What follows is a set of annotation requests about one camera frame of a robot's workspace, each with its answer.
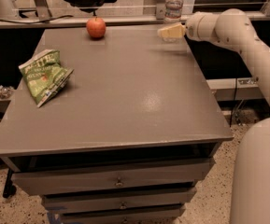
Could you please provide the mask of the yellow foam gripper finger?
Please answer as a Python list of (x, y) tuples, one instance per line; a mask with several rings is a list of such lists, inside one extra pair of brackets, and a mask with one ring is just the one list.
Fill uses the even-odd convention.
[(161, 38), (181, 38), (186, 33), (186, 27), (180, 22), (169, 24), (157, 31)]

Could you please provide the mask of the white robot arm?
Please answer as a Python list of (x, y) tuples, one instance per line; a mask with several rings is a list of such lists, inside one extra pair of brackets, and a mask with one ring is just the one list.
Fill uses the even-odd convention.
[[(182, 24), (168, 23), (161, 38), (206, 41), (237, 52), (270, 106), (270, 48), (258, 37), (245, 12), (196, 12)], [(237, 150), (230, 224), (270, 224), (270, 118), (249, 128)]]

